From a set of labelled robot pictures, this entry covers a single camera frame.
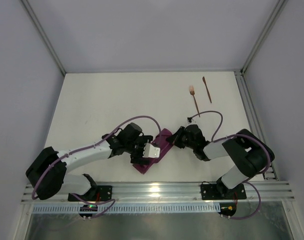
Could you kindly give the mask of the purple satin napkin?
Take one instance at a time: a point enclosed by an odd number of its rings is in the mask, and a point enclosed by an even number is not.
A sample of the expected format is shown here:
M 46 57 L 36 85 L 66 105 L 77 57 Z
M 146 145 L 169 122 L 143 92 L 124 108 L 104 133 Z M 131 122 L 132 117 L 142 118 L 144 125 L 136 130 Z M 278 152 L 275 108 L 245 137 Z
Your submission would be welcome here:
M 170 151 L 172 148 L 172 145 L 166 141 L 168 137 L 172 135 L 172 132 L 166 128 L 163 128 L 161 130 L 161 133 L 159 133 L 155 140 L 152 142 L 153 144 L 156 144 L 160 148 L 160 156 L 159 158 L 150 158 L 148 160 L 148 164 L 141 165 L 141 164 L 132 164 L 132 166 L 141 174 L 145 174 L 151 166 L 154 164 L 159 163 L 163 157 Z

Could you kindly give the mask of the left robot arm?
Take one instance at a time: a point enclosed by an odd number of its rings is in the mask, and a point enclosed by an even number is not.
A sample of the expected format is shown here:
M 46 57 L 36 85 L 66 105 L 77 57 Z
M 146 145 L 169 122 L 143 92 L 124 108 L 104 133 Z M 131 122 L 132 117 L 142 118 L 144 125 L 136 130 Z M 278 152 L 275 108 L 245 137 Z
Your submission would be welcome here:
M 160 149 L 152 143 L 153 136 L 144 135 L 135 123 L 128 124 L 118 134 L 106 134 L 99 142 L 78 149 L 56 151 L 47 147 L 41 151 L 26 171 L 33 186 L 34 200 L 47 200 L 56 194 L 68 194 L 69 201 L 96 202 L 100 188 L 89 174 L 70 172 L 98 160 L 107 160 L 124 153 L 131 163 L 147 165 L 158 158 Z

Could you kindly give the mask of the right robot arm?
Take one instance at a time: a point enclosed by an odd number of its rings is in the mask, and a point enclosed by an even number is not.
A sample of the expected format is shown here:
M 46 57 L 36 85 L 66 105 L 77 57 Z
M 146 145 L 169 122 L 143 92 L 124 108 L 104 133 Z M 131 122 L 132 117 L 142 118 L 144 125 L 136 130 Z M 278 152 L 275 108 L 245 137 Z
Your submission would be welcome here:
M 203 200 L 246 199 L 243 183 L 265 168 L 275 159 L 273 151 L 247 129 L 231 137 L 208 141 L 196 124 L 180 127 L 166 141 L 180 149 L 190 148 L 195 156 L 204 162 L 230 157 L 234 166 L 216 183 L 201 184 Z

